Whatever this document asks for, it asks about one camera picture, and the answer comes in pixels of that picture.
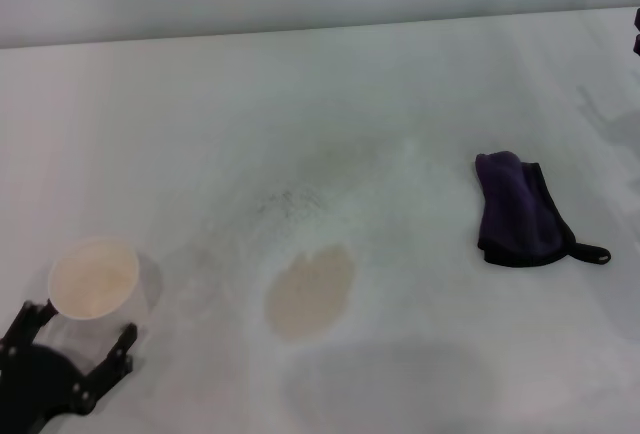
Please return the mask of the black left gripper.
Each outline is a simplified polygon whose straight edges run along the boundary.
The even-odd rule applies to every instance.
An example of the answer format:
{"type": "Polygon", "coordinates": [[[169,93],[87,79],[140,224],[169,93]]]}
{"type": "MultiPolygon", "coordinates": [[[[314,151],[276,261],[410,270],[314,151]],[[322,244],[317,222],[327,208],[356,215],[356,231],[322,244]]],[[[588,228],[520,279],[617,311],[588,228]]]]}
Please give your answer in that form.
{"type": "Polygon", "coordinates": [[[56,416],[88,415],[133,371],[128,351],[138,338],[135,324],[127,324],[105,359],[83,375],[65,356],[31,345],[55,315],[51,301],[26,301],[1,339],[3,433],[38,433],[56,416]]]}

